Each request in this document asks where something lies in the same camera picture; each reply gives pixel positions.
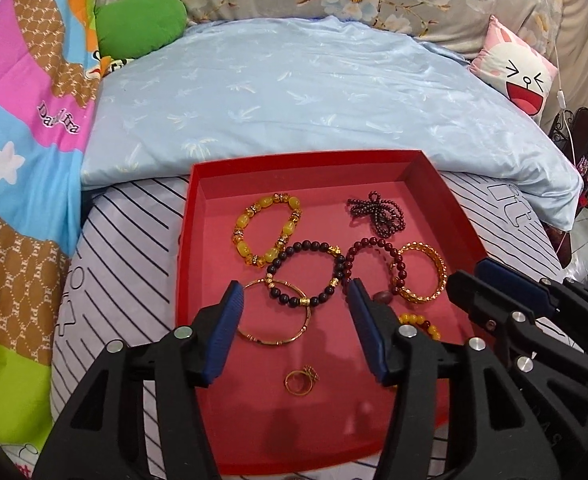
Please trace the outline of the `thin gold bangle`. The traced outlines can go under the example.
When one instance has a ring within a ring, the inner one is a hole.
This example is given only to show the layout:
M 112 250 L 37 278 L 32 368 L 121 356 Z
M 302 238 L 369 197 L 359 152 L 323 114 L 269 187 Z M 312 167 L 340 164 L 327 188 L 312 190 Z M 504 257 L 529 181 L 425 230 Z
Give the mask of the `thin gold bangle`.
M 284 347 L 300 339 L 311 322 L 306 294 L 283 280 L 258 278 L 244 286 L 246 306 L 238 335 L 263 347 Z

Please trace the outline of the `grey striped bed sheet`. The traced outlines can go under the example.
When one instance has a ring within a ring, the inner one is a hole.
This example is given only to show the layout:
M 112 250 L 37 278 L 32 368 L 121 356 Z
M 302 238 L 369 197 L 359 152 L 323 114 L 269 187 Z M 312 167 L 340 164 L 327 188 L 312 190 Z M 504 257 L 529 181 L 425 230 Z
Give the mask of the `grey striped bed sheet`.
M 60 410 L 104 344 L 147 344 L 175 324 L 177 254 L 188 182 L 151 179 L 112 186 L 82 228 L 56 324 L 52 403 Z M 450 270 L 494 257 L 532 278 L 556 278 L 559 259 L 518 188 L 472 174 L 401 166 L 276 170 L 216 177 L 198 186 L 189 281 L 195 308 L 213 304 L 230 281 L 262 278 L 231 235 L 253 200 L 287 192 L 303 206 L 296 240 L 342 249 L 370 232 L 352 220 L 351 197 L 379 192 L 405 213 L 395 246 L 433 246 Z M 222 375 L 198 395 L 217 465 L 249 479 L 369 479 L 394 393 L 370 374 L 342 294 L 311 313 L 284 347 L 236 337 Z

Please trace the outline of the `pink white cartoon pillow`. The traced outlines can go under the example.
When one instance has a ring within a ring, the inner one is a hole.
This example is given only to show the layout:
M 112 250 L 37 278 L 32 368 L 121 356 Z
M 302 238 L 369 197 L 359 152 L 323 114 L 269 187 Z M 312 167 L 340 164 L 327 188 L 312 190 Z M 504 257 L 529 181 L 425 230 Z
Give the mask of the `pink white cartoon pillow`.
M 511 32 L 495 15 L 489 17 L 483 47 L 469 70 L 537 124 L 558 74 L 548 58 Z

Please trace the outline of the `beige curtain cloth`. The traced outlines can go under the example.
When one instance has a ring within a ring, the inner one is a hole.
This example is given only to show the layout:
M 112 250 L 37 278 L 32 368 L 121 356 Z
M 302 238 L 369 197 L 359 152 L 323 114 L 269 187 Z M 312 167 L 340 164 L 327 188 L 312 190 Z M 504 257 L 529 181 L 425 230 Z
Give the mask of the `beige curtain cloth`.
M 566 108 L 588 108 L 588 0 L 563 0 L 562 18 L 556 34 L 556 50 L 550 60 L 559 69 L 541 116 L 540 126 L 549 133 L 560 111 L 556 94 L 563 90 Z

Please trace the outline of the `light blue blanket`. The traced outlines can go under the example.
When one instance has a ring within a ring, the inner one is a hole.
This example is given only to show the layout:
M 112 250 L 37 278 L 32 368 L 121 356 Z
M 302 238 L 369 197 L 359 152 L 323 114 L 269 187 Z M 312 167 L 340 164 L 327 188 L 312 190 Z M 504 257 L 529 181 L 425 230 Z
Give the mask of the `light blue blanket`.
M 198 25 L 100 83 L 84 188 L 177 177 L 206 160 L 419 150 L 442 171 L 515 185 L 568 231 L 582 179 L 463 58 L 336 18 Z

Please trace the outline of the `colourful cartoon monkey quilt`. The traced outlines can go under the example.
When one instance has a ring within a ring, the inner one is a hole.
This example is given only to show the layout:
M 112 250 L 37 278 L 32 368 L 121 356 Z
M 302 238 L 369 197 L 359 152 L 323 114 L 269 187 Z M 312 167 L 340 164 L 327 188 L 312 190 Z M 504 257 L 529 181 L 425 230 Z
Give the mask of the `colourful cartoon monkey quilt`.
M 24 479 L 53 425 L 54 326 L 104 72 L 93 5 L 0 0 L 0 451 Z

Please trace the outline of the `green plush cushion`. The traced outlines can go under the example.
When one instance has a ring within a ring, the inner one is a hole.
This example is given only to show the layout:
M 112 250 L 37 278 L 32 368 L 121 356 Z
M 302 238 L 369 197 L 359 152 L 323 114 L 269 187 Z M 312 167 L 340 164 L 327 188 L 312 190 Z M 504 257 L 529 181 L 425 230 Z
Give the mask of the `green plush cushion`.
M 99 51 L 111 58 L 141 58 L 177 40 L 187 26 L 181 0 L 118 0 L 96 9 Z

